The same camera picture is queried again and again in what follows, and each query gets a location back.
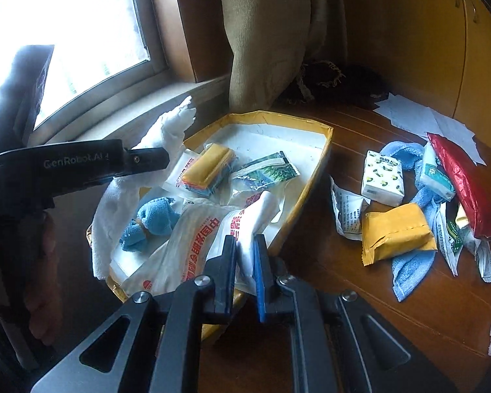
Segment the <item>white red-text packet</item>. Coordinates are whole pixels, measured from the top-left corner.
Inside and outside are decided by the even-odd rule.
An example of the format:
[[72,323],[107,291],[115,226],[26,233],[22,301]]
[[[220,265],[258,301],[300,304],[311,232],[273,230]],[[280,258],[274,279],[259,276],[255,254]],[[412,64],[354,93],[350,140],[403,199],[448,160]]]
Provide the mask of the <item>white red-text packet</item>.
[[233,236],[237,241],[235,288],[248,294],[256,294],[253,278],[253,238],[257,234],[263,234],[278,213],[278,197],[268,191],[262,192],[259,199],[245,209],[229,212],[220,223],[207,253],[206,264],[223,253],[225,237]]

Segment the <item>white printed packet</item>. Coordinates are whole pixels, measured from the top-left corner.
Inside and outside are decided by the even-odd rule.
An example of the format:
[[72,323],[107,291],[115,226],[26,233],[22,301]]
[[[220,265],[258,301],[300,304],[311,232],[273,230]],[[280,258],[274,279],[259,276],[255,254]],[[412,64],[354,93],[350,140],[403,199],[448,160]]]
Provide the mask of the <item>white printed packet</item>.
[[361,217],[372,201],[340,188],[333,178],[331,178],[331,197],[337,233],[346,239],[361,241]]

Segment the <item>yellow tissue pack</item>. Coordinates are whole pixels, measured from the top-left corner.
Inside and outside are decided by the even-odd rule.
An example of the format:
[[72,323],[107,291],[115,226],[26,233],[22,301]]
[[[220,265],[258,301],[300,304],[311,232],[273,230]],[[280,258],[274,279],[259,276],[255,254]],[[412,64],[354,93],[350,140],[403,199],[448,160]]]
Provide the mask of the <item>yellow tissue pack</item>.
[[411,251],[435,251],[436,241],[416,203],[386,212],[368,212],[362,219],[362,263],[372,265]]

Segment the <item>blue towel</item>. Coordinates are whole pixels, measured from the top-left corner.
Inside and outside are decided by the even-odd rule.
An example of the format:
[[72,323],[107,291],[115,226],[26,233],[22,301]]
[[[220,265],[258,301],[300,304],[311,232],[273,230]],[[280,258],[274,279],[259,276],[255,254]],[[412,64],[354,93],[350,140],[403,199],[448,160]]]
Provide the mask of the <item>blue towel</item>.
[[391,229],[398,235],[398,254],[391,263],[392,289],[396,299],[402,302],[426,277],[435,260],[437,244],[433,229],[442,199],[420,182],[422,145],[393,141],[385,145],[380,154],[398,160],[404,171],[414,173],[416,194],[410,202],[392,210],[399,222]]

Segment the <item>white lemon print tissue pack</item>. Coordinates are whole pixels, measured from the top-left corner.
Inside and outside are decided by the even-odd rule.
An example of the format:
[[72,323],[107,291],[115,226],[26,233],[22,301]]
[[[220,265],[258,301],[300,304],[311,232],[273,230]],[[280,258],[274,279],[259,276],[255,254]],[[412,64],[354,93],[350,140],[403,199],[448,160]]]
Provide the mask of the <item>white lemon print tissue pack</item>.
[[361,194],[389,207],[401,205],[404,200],[401,162],[369,150],[364,159]]

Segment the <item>green white packet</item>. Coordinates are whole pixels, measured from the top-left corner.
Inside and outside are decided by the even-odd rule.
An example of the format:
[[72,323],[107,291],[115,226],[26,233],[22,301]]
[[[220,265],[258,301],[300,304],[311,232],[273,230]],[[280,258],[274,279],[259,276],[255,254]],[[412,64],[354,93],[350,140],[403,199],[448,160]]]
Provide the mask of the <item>green white packet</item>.
[[472,254],[482,281],[491,283],[491,245],[487,239],[475,238],[461,205],[455,215],[450,215],[448,203],[441,204],[435,216],[435,238],[454,277],[459,275],[460,256],[466,250]]

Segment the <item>teal white tissue pack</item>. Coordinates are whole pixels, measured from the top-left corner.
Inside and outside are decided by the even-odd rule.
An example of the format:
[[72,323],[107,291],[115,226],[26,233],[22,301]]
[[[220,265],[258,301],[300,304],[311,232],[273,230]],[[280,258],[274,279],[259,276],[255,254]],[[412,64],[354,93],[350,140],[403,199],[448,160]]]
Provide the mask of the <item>teal white tissue pack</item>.
[[435,150],[429,142],[424,145],[420,183],[446,201],[451,201],[456,194],[452,182],[438,164]]

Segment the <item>red foil snack bag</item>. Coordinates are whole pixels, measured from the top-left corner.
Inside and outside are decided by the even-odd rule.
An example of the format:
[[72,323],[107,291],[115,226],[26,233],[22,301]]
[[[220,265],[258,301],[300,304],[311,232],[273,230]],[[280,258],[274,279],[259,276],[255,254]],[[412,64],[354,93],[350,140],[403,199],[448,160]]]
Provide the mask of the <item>red foil snack bag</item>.
[[491,239],[491,164],[475,165],[467,153],[449,139],[434,133],[428,133],[427,137],[456,189],[475,237]]

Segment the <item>large white red-text bag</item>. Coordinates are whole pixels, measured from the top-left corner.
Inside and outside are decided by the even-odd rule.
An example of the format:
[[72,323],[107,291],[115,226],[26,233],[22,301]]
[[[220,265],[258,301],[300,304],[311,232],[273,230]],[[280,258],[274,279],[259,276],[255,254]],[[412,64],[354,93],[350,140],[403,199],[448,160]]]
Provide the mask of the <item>large white red-text bag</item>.
[[192,199],[176,201],[173,209],[180,219],[169,236],[150,239],[140,252],[124,251],[118,242],[110,271],[125,295],[140,290],[154,295],[172,292],[200,274],[221,221],[238,208]]

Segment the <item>blue rolled cloth in box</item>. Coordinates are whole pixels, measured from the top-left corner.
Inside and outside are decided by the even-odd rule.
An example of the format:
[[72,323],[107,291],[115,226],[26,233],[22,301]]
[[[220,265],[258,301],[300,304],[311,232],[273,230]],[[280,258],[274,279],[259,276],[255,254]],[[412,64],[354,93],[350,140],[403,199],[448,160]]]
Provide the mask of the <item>blue rolled cloth in box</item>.
[[137,210],[136,216],[123,231],[119,244],[127,252],[144,251],[150,239],[169,236],[180,219],[173,204],[175,199],[160,197],[149,200]]

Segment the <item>small yellow pack in box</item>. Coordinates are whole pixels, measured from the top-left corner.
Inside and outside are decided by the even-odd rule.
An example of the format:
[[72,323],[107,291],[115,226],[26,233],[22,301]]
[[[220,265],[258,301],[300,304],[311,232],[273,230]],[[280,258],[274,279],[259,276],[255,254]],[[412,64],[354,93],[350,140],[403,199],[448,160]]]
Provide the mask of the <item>small yellow pack in box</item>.
[[185,170],[181,180],[195,194],[208,197],[230,173],[236,159],[235,152],[225,145],[212,143]]

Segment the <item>green white sachet in box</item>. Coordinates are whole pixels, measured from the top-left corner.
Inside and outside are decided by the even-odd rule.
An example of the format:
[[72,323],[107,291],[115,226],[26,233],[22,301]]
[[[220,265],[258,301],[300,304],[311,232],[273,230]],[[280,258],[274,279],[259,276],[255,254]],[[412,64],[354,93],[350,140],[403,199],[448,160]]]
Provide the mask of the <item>green white sachet in box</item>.
[[252,160],[229,175],[229,185],[234,191],[268,189],[283,184],[300,175],[283,151]]

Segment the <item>yellow cardboard box tray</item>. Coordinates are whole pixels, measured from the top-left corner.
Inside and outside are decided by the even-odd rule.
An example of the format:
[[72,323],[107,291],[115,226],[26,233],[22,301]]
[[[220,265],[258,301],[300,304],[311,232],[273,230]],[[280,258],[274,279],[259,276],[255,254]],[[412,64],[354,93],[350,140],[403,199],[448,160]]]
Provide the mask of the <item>yellow cardboard box tray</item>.
[[158,118],[139,146],[164,145],[167,169],[113,179],[88,229],[93,272],[121,301],[196,278],[227,236],[238,243],[235,286],[253,293],[253,237],[280,252],[332,144],[330,127],[266,111],[186,137],[194,116],[178,107]]

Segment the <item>white paper sheets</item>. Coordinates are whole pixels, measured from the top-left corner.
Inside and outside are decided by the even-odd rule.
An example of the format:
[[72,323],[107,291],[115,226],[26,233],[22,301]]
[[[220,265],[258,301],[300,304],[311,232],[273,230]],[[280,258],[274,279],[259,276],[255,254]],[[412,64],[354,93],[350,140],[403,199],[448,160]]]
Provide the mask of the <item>white paper sheets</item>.
[[422,139],[427,139],[428,133],[444,137],[462,148],[475,164],[486,165],[477,149],[475,133],[462,122],[442,115],[431,107],[390,94],[386,100],[377,103],[375,112],[388,118],[394,127]]

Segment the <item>olive curtain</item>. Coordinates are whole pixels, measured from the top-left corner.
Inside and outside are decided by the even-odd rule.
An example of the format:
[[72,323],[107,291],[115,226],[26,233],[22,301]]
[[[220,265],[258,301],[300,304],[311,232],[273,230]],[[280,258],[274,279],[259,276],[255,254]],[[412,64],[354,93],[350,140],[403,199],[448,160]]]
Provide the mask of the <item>olive curtain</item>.
[[324,45],[327,0],[221,0],[232,113],[268,109]]

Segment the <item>yellow wooden cabinet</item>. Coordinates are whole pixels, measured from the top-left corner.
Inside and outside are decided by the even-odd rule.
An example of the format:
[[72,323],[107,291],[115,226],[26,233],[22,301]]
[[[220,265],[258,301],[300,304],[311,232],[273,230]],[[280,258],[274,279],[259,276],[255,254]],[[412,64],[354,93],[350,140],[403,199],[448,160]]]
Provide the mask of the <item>yellow wooden cabinet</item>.
[[452,117],[491,148],[491,11],[484,0],[344,0],[349,60]]

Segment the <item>window frame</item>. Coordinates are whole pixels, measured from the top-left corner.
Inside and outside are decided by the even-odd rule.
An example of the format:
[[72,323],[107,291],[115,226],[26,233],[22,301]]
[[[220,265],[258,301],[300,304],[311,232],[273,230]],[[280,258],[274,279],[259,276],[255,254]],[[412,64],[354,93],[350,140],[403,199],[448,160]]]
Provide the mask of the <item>window frame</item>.
[[221,0],[30,0],[54,48],[31,143],[76,139],[152,94],[227,75]]

